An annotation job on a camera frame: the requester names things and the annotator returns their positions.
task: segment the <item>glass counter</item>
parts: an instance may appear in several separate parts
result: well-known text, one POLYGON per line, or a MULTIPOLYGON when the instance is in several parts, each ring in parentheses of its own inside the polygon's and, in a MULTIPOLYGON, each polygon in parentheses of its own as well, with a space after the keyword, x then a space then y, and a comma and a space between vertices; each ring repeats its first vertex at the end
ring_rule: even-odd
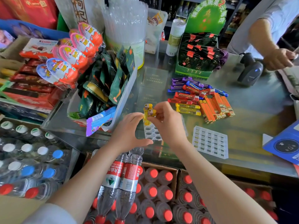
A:
MULTIPOLYGON (((159 52, 155 55, 145 54, 144 66, 138 70, 122 116, 131 112, 143 112, 144 104, 155 105, 173 97, 173 94, 167 93, 167 89, 171 78, 178 77, 174 75, 176 57, 165 54, 166 45, 167 41, 160 42, 159 52)), ((233 166, 298 178, 293 164, 262 149, 264 133, 275 136, 295 121, 293 101, 282 79, 275 72, 263 73, 253 86, 240 85, 237 78, 244 69, 244 65, 240 64, 241 58, 239 55, 229 55, 226 64, 220 70, 214 71, 206 81, 207 84, 229 94, 228 101, 236 115, 206 124, 203 117, 183 114, 188 139, 192 142, 195 126, 226 134, 228 159, 202 153, 207 160, 220 165, 223 171, 233 166)), ((67 136, 64 136, 63 140, 70 144, 84 145, 88 139, 85 137, 86 128, 80 127, 66 116, 68 104, 69 98, 60 101, 42 128, 54 134, 73 134, 69 142, 67 136)), ((137 126, 135 134, 139 139, 145 137, 142 122, 137 126)), ((108 141, 110 135, 108 132, 97 131, 89 138, 108 141)), ((163 141, 154 141, 153 145, 145 148, 143 157, 148 162, 183 167, 163 141)))

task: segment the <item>sleeve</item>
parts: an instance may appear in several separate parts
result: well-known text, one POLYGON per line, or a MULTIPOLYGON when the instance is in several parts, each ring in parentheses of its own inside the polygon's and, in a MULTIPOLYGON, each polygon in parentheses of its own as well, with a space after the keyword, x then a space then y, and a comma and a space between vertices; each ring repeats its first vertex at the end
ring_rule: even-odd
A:
POLYGON ((77 224, 75 219, 63 208, 46 203, 31 214, 22 224, 77 224))
POLYGON ((259 17, 271 23, 271 31, 277 31, 281 25, 292 20, 299 14, 299 0, 275 0, 259 17))

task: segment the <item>cashier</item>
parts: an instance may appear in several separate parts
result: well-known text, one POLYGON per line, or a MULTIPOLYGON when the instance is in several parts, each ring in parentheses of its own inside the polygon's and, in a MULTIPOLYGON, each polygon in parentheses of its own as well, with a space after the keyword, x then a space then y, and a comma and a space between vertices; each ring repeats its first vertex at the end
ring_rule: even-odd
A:
MULTIPOLYGON (((156 117, 149 117, 163 140, 184 164, 217 224, 276 224, 249 195, 208 162, 187 140, 180 113, 166 102, 158 103, 156 117)), ((110 141, 23 224, 81 224, 115 158, 134 147, 152 144, 138 140, 135 130, 142 113, 124 117, 110 141)))
POLYGON ((280 49, 277 42, 299 14, 298 6, 299 0, 261 0, 237 29, 227 51, 251 52, 254 58, 263 59, 268 70, 293 66, 296 54, 280 49))

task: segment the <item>hand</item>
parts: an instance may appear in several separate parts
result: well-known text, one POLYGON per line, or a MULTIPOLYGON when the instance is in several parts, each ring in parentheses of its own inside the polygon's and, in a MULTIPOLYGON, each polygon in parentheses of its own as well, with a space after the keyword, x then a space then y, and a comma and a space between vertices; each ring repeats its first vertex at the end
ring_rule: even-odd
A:
POLYGON ((285 67, 292 67, 290 60, 296 57, 296 53, 288 49, 275 49, 264 57, 264 64, 269 71, 283 69, 285 67))
POLYGON ((158 128, 162 139, 175 149, 188 143, 184 130, 181 114, 172 109, 169 102, 158 103, 154 109, 157 111, 156 117, 148 117, 156 128, 158 128))
POLYGON ((108 144, 119 149, 119 153, 128 152, 135 147, 144 147, 153 144, 150 139, 138 140, 135 137, 136 127, 140 120, 143 119, 144 114, 141 112, 134 112, 126 115, 122 121, 119 122, 108 144))

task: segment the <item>plastic tray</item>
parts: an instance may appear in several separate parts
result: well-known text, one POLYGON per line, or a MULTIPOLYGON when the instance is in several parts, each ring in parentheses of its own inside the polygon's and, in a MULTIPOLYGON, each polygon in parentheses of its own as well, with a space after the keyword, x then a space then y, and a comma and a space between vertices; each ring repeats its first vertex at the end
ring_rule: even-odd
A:
POLYGON ((152 18, 154 15, 159 13, 160 17, 162 18, 163 22, 157 26, 148 24, 147 31, 145 34, 145 40, 147 43, 145 44, 145 52, 155 54, 158 43, 160 42, 161 33, 164 30, 165 24, 167 22, 168 13, 165 11, 160 11, 156 9, 148 9, 147 16, 152 18))
MULTIPOLYGON (((103 131, 111 131, 113 130, 118 121, 119 121, 119 118, 121 116, 121 113, 123 111, 123 108, 125 106, 125 103, 129 97, 129 94, 131 92, 131 89, 134 85, 134 82, 136 80, 136 77, 137 77, 137 67, 135 67, 130 79, 129 79, 129 82, 124 90, 124 93, 121 95, 121 99, 119 101, 119 104, 117 105, 117 108, 116 108, 116 112, 115 112, 115 115, 114 115, 114 118, 112 120, 112 123, 110 124, 110 126, 106 127, 106 126, 102 126, 102 130, 103 131)), ((73 97, 71 98, 70 100, 70 103, 69 103, 69 106, 68 106, 68 109, 67 109, 67 116, 73 120, 75 123, 78 123, 80 126, 86 126, 86 119, 84 118, 81 118, 81 119, 76 119, 76 118, 73 118, 71 115, 71 113, 76 113, 78 112, 78 105, 80 103, 80 97, 78 95, 78 90, 75 92, 75 94, 73 95, 73 97)))

